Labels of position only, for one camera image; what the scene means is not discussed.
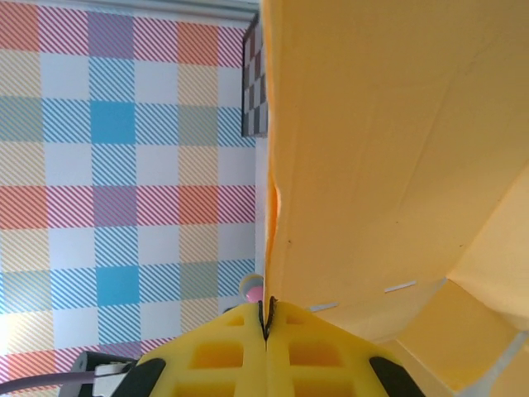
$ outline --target yellow foam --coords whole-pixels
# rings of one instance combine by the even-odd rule
[[[275,305],[265,342],[245,304],[144,355],[166,367],[150,397],[387,397],[369,359],[393,354],[292,304]]]
[[[265,340],[256,304],[243,304],[145,354],[165,360],[150,397],[265,397]]]

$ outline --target black and white checkerboard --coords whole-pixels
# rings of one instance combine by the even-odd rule
[[[265,47],[259,14],[255,15],[243,37],[242,136],[266,136]]]

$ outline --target gray cable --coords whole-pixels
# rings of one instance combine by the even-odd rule
[[[65,383],[93,383],[95,372],[63,372],[59,374],[45,374],[28,376],[26,378],[10,380],[0,384],[0,395],[32,387],[64,385]]]

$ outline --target checkerboard pattern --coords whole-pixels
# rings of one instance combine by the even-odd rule
[[[242,136],[262,137],[268,134],[268,101],[260,14],[243,35],[243,48]]]
[[[0,381],[139,356],[237,303],[255,266],[243,34],[0,2]]]

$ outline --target black rubber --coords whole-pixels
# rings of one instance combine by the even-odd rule
[[[112,397],[149,397],[164,368],[165,361],[161,358],[153,358],[133,367]]]
[[[388,397],[426,397],[403,366],[383,357],[371,357],[369,363]]]
[[[263,335],[264,335],[265,341],[268,340],[268,336],[270,335],[270,329],[272,328],[272,323],[274,321],[275,304],[277,301],[278,300],[274,298],[273,296],[270,297],[268,318],[266,319],[266,324],[263,328]]]

